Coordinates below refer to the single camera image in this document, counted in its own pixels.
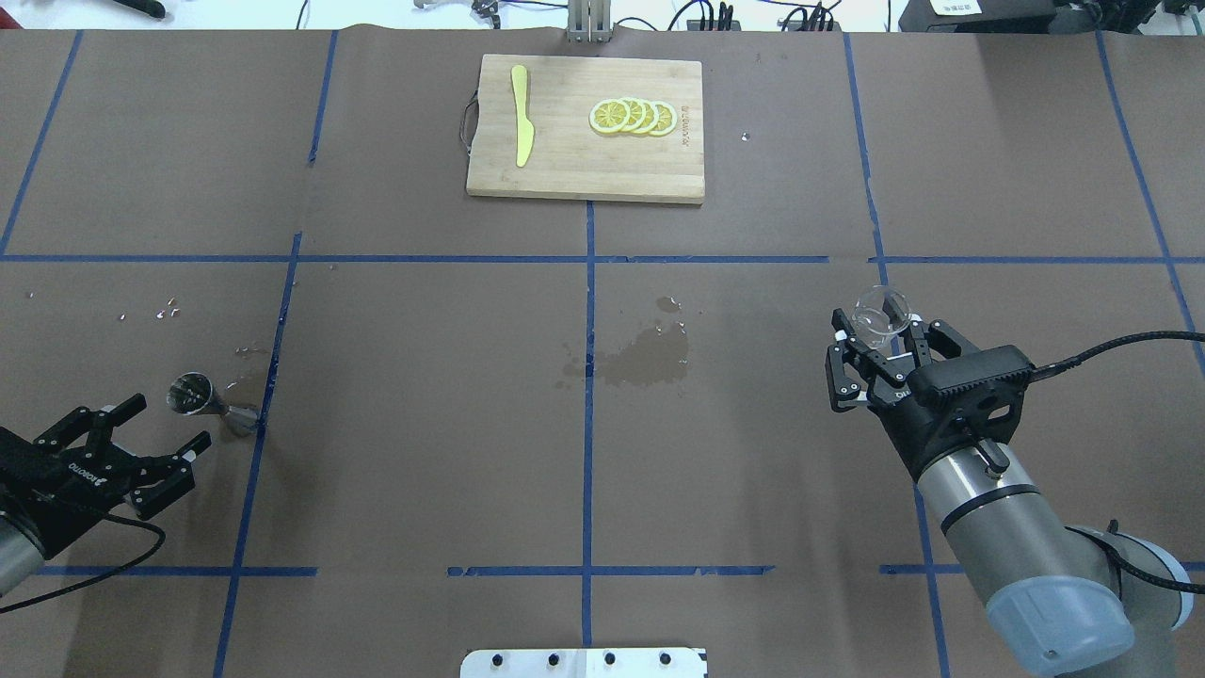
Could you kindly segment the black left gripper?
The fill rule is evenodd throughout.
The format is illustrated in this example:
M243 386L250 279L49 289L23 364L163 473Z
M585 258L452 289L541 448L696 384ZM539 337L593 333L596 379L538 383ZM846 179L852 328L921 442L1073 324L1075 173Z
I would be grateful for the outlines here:
M194 462L212 443L207 430L177 452L137 458L112 442L112 434L146 411L143 394L92 411L78 407L60 417L34 443L2 429L2 509L33 540L43 561L57 558L117 506L133 508L141 521L196 488ZM81 437L83 446L72 447Z

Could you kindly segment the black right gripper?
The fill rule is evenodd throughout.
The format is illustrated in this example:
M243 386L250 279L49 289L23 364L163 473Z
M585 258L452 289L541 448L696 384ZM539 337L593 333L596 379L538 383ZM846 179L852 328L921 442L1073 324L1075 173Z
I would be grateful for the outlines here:
M1013 438L1036 372L1019 348L981 350L948 322L911 320L904 328L904 347L915 369L907 389L895 396L890 361L862 342L844 309L831 309L830 323L834 342L827 349L825 381L831 411L868 403L912 481L953 452ZM935 355L944 361L934 362Z

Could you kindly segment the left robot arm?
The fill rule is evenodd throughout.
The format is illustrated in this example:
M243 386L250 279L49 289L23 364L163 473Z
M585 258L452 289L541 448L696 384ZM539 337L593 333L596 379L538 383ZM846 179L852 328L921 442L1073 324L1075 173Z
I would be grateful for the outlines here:
M69 595L153 558L167 533L153 519L196 487L194 464L212 443L202 430L160 456L139 456L113 440L116 430L146 411L145 395L90 409L67 411L43 434L27 440L1 432L1 579L8 595L69 546L104 523L143 529L154 544L128 562L74 585L2 605L2 612Z

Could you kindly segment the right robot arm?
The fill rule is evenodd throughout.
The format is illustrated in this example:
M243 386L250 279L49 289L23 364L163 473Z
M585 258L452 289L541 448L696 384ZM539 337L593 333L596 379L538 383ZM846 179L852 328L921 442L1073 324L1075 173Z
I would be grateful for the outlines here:
M877 417L981 600L991 627L1033 677L1174 677L1174 633L1203 586L1160 546L1119 531L1068 526L1010 441L1034 381L1076 369L1123 344L1185 340L1146 331L1036 366L1013 344L982 348L948 322L884 303L900 355L862 340L831 313L827 396L835 412Z

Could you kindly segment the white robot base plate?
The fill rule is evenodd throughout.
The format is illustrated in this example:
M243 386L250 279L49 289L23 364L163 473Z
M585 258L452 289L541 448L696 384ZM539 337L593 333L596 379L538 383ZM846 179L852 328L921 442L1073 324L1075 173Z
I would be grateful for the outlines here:
M707 677L704 649L689 647L482 649L460 677Z

